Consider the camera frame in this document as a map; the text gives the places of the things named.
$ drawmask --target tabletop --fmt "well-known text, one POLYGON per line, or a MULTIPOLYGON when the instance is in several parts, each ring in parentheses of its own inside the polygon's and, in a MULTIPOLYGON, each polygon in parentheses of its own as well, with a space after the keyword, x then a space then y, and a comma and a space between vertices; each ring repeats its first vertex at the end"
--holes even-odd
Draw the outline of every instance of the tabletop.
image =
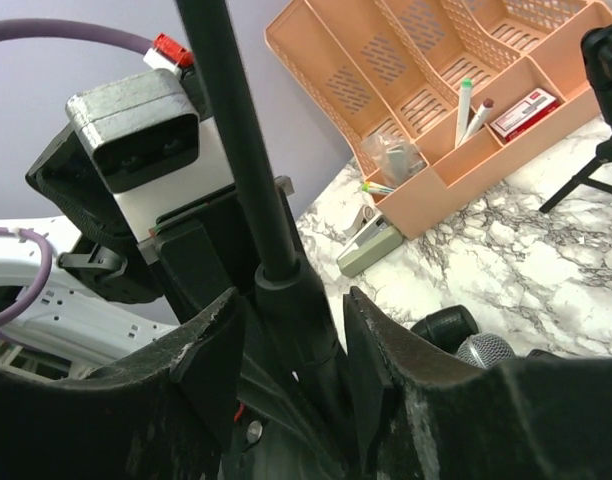
MULTIPOLYGON (((370 197, 351 161, 297 222, 342 341, 342 296, 357 285, 398 323, 462 304, 518 354, 612 356, 612 195, 578 187, 538 208, 610 136, 597 118, 355 278, 339 272, 341 224, 370 197)), ((612 165, 593 178, 612 184, 612 165)))

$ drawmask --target black rod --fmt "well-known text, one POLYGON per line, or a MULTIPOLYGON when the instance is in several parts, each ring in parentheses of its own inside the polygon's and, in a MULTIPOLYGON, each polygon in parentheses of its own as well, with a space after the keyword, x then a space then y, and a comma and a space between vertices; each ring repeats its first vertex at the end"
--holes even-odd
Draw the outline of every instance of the black rod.
POLYGON ((269 281, 298 269, 225 0, 177 0, 235 186, 269 281))

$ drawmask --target marble countertop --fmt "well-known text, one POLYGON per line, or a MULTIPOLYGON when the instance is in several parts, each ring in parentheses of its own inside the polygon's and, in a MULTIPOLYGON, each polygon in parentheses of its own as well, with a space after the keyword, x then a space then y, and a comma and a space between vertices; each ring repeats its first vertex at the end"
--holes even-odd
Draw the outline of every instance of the marble countertop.
MULTIPOLYGON (((612 195, 579 187, 550 214, 538 211, 609 136, 593 120, 353 279, 337 268, 339 225, 371 200, 351 161, 297 222, 342 340, 342 295, 357 285, 406 326, 462 304, 518 354, 612 356, 612 195)), ((612 165, 593 178, 612 184, 612 165)))

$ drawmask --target tripod leg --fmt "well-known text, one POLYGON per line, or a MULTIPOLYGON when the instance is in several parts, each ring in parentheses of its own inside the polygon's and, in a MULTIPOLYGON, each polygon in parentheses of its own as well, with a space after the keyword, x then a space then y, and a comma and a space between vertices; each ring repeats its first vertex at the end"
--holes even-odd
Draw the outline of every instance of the tripod leg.
POLYGON ((599 167, 604 164, 598 157, 594 157, 588 164, 577 172, 555 195, 550 197, 539 209, 542 213, 550 212, 559 202, 566 198, 570 193, 588 179, 599 167))

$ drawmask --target red clip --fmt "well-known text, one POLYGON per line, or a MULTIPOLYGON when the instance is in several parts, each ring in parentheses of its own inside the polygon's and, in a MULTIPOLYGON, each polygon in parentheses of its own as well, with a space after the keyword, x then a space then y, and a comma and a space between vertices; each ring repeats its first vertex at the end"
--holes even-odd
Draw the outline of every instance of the red clip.
POLYGON ((193 65, 193 54, 166 34, 160 33, 157 35, 153 47, 181 68, 188 68, 193 65))

